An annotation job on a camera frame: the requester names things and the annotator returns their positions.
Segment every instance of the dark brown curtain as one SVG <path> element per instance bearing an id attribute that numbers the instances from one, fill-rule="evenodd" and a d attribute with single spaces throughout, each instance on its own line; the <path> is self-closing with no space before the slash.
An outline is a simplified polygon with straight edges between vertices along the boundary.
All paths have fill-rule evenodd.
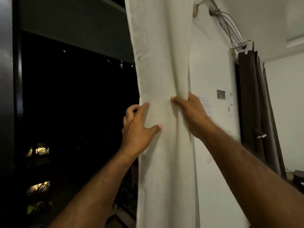
<path id="1" fill-rule="evenodd" d="M 241 141 L 257 158 L 286 178 L 266 71 L 261 68 L 253 44 L 250 49 L 238 54 L 236 64 Z"/>

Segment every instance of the white wall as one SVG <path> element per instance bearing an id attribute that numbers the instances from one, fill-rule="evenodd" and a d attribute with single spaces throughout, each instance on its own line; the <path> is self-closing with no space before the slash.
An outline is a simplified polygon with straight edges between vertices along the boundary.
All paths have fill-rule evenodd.
<path id="1" fill-rule="evenodd" d="M 127 15 L 102 0 L 20 0 L 21 28 L 134 62 Z"/>
<path id="2" fill-rule="evenodd" d="M 265 63 L 284 165 L 304 171 L 304 53 Z"/>
<path id="3" fill-rule="evenodd" d="M 192 22 L 190 49 L 191 91 L 211 103 L 213 120 L 237 140 L 240 139 L 235 72 L 227 37 L 205 5 Z M 217 99 L 216 90 L 234 97 L 234 116 L 229 117 L 228 100 Z M 247 219 L 203 143 L 195 139 L 196 170 L 201 227 L 248 227 Z"/>

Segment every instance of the right hand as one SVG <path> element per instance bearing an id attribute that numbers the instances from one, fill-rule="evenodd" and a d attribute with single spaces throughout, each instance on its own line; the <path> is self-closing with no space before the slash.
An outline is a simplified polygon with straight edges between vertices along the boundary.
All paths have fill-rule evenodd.
<path id="1" fill-rule="evenodd" d="M 200 99 L 192 93 L 188 93 L 188 100 L 181 97 L 171 97 L 171 101 L 179 105 L 189 124 L 190 132 L 197 138 L 202 134 L 202 127 L 210 122 Z"/>

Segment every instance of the white curtain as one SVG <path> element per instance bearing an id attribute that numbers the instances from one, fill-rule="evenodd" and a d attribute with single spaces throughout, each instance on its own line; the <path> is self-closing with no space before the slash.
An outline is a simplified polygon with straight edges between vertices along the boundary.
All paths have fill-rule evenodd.
<path id="1" fill-rule="evenodd" d="M 195 227 L 193 150 L 171 96 L 188 98 L 193 0 L 125 0 L 145 126 L 163 124 L 139 157 L 138 228 Z"/>

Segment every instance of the curtain fold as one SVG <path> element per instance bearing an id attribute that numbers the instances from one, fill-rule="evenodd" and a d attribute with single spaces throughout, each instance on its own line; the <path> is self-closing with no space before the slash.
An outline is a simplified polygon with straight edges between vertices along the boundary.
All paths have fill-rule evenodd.
<path id="1" fill-rule="evenodd" d="M 139 228 L 195 227 L 194 155 L 188 126 L 171 96 L 188 98 L 193 0 L 125 0 L 145 126 L 163 124 L 139 156 Z"/>
<path id="2" fill-rule="evenodd" d="M 242 144 L 274 172 L 286 177 L 273 117 L 265 68 L 258 53 L 239 53 L 236 79 Z"/>

